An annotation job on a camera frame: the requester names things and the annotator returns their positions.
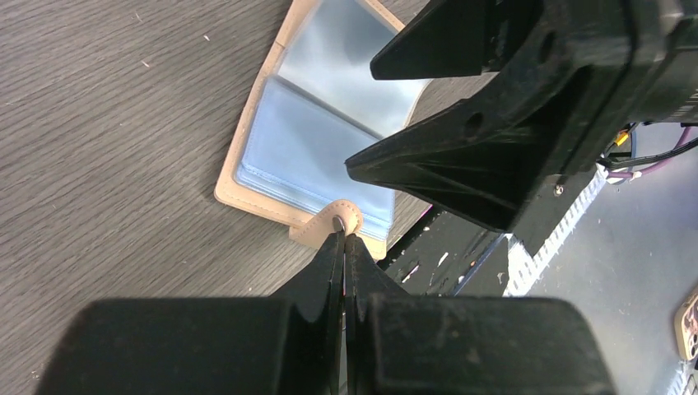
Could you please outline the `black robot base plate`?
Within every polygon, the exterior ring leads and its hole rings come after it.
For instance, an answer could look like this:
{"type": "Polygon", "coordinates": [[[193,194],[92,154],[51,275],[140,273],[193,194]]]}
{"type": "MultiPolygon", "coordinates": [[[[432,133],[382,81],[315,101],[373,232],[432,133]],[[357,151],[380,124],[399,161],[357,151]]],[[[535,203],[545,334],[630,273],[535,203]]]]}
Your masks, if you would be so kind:
{"type": "Polygon", "coordinates": [[[526,295],[606,185],[592,169],[546,184],[510,233],[429,208],[378,262],[413,295],[526,295]]]}

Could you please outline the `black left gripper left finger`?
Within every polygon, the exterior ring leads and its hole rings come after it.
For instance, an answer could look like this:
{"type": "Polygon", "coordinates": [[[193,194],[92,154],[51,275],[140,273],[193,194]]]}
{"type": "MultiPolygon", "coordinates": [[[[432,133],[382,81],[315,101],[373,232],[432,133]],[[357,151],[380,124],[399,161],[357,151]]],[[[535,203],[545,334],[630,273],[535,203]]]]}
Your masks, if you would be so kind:
{"type": "Polygon", "coordinates": [[[337,392],[346,237],[269,296],[103,299],[71,321],[39,394],[337,392]]]}

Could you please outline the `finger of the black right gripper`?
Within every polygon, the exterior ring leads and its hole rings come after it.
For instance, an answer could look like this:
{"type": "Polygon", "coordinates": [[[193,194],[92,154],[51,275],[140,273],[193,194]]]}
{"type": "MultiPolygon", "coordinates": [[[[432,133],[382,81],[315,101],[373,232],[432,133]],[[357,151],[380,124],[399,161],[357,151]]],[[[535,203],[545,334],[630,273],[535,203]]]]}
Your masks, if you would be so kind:
{"type": "Polygon", "coordinates": [[[510,231],[542,186],[596,170],[568,168],[566,127],[598,63],[589,51],[516,55],[473,96],[350,157],[347,173],[510,231]]]}
{"type": "Polygon", "coordinates": [[[370,61],[376,80],[498,72],[543,13],[536,0],[429,1],[370,61]]]}

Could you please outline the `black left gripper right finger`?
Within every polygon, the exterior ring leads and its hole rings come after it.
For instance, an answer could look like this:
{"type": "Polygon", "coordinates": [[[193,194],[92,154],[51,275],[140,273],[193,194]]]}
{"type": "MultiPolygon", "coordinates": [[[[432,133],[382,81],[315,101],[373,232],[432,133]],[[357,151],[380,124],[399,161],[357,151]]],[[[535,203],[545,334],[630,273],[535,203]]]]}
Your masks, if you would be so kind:
{"type": "Polygon", "coordinates": [[[550,298],[410,295],[345,243],[351,394],[613,394],[587,320],[550,298]]]}

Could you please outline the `beige leather card holder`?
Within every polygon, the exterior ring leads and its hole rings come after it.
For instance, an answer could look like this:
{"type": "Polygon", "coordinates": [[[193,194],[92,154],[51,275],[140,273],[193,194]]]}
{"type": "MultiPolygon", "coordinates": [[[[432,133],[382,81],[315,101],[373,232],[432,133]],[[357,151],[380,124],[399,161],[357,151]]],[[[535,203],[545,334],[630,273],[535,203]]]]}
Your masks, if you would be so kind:
{"type": "Polygon", "coordinates": [[[251,88],[214,191],[318,249],[339,218],[384,258],[395,196],[345,161],[405,128],[425,80],[377,81],[370,60],[402,29],[377,1],[294,1],[251,88]]]}

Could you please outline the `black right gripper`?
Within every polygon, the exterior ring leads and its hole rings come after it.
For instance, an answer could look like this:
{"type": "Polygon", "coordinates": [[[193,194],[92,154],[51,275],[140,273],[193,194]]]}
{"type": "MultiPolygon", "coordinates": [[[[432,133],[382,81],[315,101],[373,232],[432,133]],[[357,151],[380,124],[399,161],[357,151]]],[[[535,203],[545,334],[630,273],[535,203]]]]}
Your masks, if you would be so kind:
{"type": "Polygon", "coordinates": [[[571,80],[559,170],[584,170],[631,122],[697,124],[695,1],[546,1],[540,55],[571,80]]]}

